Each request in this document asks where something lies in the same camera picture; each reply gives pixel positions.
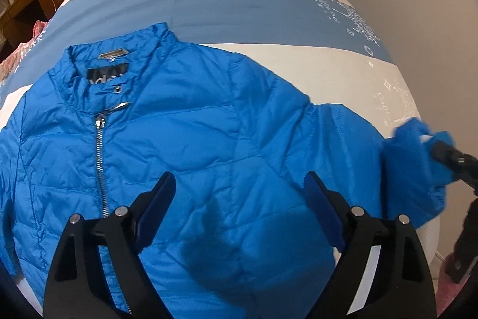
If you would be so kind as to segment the blue puffer jacket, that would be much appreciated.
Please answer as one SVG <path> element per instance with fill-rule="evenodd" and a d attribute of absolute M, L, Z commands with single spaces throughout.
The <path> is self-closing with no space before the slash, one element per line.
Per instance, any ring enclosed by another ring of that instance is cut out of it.
<path fill-rule="evenodd" d="M 176 318 L 303 318 L 335 261 L 307 207 L 315 172 L 370 215 L 416 227 L 452 175 L 426 124 L 384 138 L 340 104 L 313 104 L 237 53 L 163 23 L 32 50 L 41 71 L 1 130 L 1 260 L 38 298 L 66 221 L 106 217 L 164 173 L 177 189 L 140 260 Z"/>

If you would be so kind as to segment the pink floral quilt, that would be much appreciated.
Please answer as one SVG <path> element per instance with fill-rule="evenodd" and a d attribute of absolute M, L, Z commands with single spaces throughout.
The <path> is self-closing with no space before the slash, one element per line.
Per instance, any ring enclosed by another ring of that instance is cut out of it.
<path fill-rule="evenodd" d="M 9 55 L 0 65 L 0 82 L 3 85 L 7 79 L 16 71 L 18 71 L 19 64 L 30 52 L 30 50 L 41 41 L 45 34 L 48 22 L 36 21 L 33 27 L 32 39 L 25 43 L 20 43 L 19 46 Z"/>

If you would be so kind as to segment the wooden desk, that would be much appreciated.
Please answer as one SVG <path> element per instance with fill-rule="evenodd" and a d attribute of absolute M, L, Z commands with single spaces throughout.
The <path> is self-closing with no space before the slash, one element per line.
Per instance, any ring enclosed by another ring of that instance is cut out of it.
<path fill-rule="evenodd" d="M 47 22 L 62 0 L 15 0 L 1 15 L 1 34 L 10 48 L 32 38 L 36 21 Z"/>

